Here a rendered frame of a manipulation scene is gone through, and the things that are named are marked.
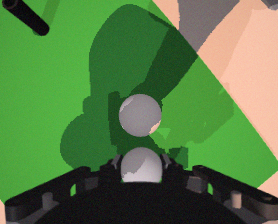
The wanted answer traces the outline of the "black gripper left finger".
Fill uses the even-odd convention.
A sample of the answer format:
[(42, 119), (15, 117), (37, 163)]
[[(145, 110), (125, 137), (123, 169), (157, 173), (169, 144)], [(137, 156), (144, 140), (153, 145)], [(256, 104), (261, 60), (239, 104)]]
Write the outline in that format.
[(101, 165), (100, 170), (94, 172), (90, 167), (78, 167), (8, 199), (4, 203), (6, 224), (34, 224), (54, 206), (72, 197), (74, 184), (78, 194), (102, 185), (121, 183), (122, 159), (123, 154), (117, 154), (108, 160), (109, 164)]

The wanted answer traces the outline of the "green flat mat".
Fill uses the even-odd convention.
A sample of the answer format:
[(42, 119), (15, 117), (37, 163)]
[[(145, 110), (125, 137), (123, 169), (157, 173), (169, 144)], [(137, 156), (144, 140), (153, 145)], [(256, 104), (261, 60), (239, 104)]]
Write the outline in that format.
[[(148, 136), (130, 135), (119, 121), (135, 94), (161, 108)], [(137, 147), (256, 188), (278, 171), (259, 133), (153, 0), (0, 0), (2, 203), (81, 166), (99, 171)]]

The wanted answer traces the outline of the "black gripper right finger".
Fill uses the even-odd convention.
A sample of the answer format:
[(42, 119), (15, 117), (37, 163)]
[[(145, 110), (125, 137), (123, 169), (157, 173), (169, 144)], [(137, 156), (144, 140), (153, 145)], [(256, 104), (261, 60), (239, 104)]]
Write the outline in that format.
[[(160, 154), (162, 180), (208, 196), (237, 214), (247, 224), (278, 224), (278, 197), (203, 165), (184, 170), (167, 154)], [(171, 160), (171, 161), (170, 161)], [(172, 162), (172, 163), (171, 163)], [(171, 168), (171, 169), (168, 169)], [(208, 192), (208, 183), (213, 195)]]

